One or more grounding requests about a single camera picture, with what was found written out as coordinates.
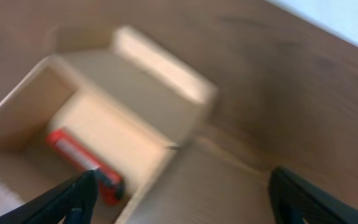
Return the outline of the red utility knife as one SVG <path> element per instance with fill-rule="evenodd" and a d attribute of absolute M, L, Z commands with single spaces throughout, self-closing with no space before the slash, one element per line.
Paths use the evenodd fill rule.
<path fill-rule="evenodd" d="M 65 160 L 78 170 L 95 172 L 99 193 L 106 205 L 118 204 L 125 195 L 126 185 L 120 173 L 99 159 L 90 148 L 67 129 L 56 129 L 47 134 L 47 142 Z"/>

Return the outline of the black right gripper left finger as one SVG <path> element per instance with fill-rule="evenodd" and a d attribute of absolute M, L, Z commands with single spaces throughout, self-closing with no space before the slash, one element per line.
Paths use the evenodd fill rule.
<path fill-rule="evenodd" d="M 90 224 L 98 198 L 95 171 L 84 171 L 0 216 L 0 224 Z"/>

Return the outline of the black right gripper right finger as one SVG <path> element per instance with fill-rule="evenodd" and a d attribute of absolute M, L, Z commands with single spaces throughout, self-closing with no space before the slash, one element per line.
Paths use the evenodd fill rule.
<path fill-rule="evenodd" d="M 358 224 L 358 210 L 284 167 L 271 172 L 268 194 L 276 224 Z"/>

